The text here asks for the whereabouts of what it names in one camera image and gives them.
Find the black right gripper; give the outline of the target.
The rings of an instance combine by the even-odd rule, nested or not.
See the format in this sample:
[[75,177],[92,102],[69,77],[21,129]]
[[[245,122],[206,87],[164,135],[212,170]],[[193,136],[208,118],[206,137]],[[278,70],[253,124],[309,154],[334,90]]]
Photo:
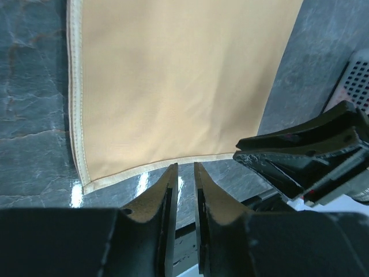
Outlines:
[[300,125],[243,138],[233,159],[288,200],[313,207],[342,194],[368,204],[368,114],[347,101]]

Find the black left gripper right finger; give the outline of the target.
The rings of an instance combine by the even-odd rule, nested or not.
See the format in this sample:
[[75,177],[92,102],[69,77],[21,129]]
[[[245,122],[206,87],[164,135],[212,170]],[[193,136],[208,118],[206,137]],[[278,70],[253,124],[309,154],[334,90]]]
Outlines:
[[194,165],[199,272],[204,276],[367,276],[368,217],[253,211]]

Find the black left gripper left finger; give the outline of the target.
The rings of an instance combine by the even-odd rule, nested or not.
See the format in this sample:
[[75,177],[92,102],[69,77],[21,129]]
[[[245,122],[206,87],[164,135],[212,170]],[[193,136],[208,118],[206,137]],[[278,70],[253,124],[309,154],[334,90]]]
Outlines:
[[1,210],[2,276],[171,276],[178,165],[121,208]]

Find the peach cloth napkin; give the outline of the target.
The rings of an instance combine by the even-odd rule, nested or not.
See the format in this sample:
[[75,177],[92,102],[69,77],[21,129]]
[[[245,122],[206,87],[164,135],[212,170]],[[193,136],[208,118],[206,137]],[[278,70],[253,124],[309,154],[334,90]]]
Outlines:
[[301,1],[68,1],[69,125],[84,193],[229,159],[257,134]]

